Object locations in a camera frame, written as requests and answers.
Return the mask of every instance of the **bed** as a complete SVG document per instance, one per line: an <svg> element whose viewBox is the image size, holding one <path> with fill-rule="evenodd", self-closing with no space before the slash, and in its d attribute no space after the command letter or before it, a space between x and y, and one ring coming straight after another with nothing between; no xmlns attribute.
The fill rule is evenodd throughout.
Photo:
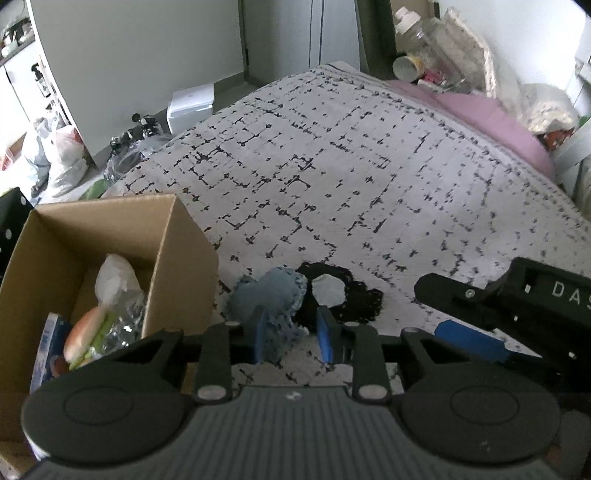
<svg viewBox="0 0 591 480"><path fill-rule="evenodd" d="M174 192L219 255L216 318L242 275L303 261L384 292L381 333L448 317L414 301L435 272L484 287L513 257L591 274L589 223L512 152L343 63L257 90L132 170L108 196ZM508 345L522 347L512 340ZM347 384L314 338L237 385ZM395 368L393 387L400 390Z"/></svg>

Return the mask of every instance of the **plastic bag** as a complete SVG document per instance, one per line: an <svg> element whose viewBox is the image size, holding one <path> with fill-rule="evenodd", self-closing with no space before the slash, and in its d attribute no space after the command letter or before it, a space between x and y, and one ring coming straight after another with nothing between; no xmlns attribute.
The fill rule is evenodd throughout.
<svg viewBox="0 0 591 480"><path fill-rule="evenodd" d="M30 168L27 169L27 188L22 192L30 201L41 193L49 178L50 163L47 161L41 138L35 128L29 129L22 143L22 156Z"/></svg>
<svg viewBox="0 0 591 480"><path fill-rule="evenodd" d="M85 146L78 131L68 125L51 132L41 143L51 164L48 193L57 197L74 189L88 170Z"/></svg>
<svg viewBox="0 0 591 480"><path fill-rule="evenodd" d="M505 112L527 126L527 98L513 68L476 33L455 8L448 8L437 30L443 51L475 88L500 101Z"/></svg>
<svg viewBox="0 0 591 480"><path fill-rule="evenodd" d="M145 295L135 271L119 255L110 254L96 277L95 294L109 312L103 338L93 341L89 355L101 358L139 339L144 324Z"/></svg>
<svg viewBox="0 0 591 480"><path fill-rule="evenodd" d="M144 298L134 268L119 255L109 254L96 277L95 294L99 303L118 314Z"/></svg>
<svg viewBox="0 0 591 480"><path fill-rule="evenodd" d="M564 90L545 83L529 83L523 86L523 91L528 102L527 128L534 135L579 126L579 113Z"/></svg>
<svg viewBox="0 0 591 480"><path fill-rule="evenodd" d="M154 135L131 144L129 149L123 150L120 155L112 156L105 170L105 178L109 186L122 179L132 168L148 160L173 138L171 135Z"/></svg>

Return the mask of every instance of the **white box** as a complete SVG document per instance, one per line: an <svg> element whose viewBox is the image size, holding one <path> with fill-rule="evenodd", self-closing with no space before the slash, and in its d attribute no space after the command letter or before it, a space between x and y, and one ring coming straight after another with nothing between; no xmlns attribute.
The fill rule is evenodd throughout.
<svg viewBox="0 0 591 480"><path fill-rule="evenodd" d="M214 98L213 83L175 92L167 113L170 132L181 134L212 116Z"/></svg>
<svg viewBox="0 0 591 480"><path fill-rule="evenodd" d="M183 133L185 130L194 127L199 122L207 120L212 115L213 104L201 107L200 109L189 110L183 114L172 113L169 107L166 118L168 120L170 133L173 135L178 135Z"/></svg>

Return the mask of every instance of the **black circular pad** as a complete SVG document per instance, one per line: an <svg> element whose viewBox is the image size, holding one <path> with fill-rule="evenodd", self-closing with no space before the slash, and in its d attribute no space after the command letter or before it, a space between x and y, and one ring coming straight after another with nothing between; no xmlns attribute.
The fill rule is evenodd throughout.
<svg viewBox="0 0 591 480"><path fill-rule="evenodd" d="M426 449L487 465L541 454L560 424L560 408L548 391L475 362L439 365L405 393L401 414Z"/></svg>
<svg viewBox="0 0 591 480"><path fill-rule="evenodd" d="M65 463L111 465L155 451L178 431L186 403L172 385L144 365L108 365L52 380L26 400L22 428L38 450Z"/></svg>

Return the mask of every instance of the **ribbed gray surface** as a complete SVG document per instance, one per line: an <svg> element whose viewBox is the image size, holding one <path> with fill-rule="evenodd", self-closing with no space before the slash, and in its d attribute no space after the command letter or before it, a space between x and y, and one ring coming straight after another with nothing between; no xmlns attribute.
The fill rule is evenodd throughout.
<svg viewBox="0 0 591 480"><path fill-rule="evenodd" d="M40 464L29 480L558 480L542 461L465 468L411 443L382 407L342 388L247 387L226 405L199 409L170 445L132 465L102 471Z"/></svg>

